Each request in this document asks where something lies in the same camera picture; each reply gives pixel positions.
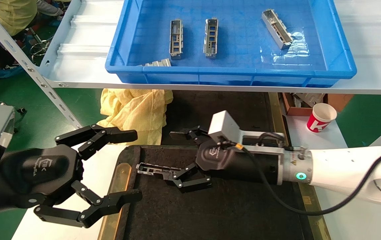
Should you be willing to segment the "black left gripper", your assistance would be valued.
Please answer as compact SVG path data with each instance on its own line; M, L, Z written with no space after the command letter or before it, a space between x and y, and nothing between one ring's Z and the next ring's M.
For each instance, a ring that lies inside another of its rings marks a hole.
M79 212L37 206L34 210L44 222L90 228L104 216L118 214L122 206L143 198L139 189L98 196L80 182L82 160L88 160L108 143L128 143L138 139L136 130L122 131L93 124L59 135L56 145L47 149L8 152L0 160L0 211L28 209L42 203L58 205L75 191L89 203ZM82 145L76 150L72 146Z

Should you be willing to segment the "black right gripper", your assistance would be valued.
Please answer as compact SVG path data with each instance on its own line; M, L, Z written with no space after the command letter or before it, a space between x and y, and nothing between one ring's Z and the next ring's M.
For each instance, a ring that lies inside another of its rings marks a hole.
M249 156L236 149L223 149L200 126L170 132L174 140L192 141L199 146L195 163L179 171L172 171L163 177L166 184L177 187L181 193L189 193L211 187L211 176L220 179L261 183L262 171L269 184L282 184L280 177L280 157L272 154L252 153L258 162L256 166ZM189 180L201 173L199 179Z

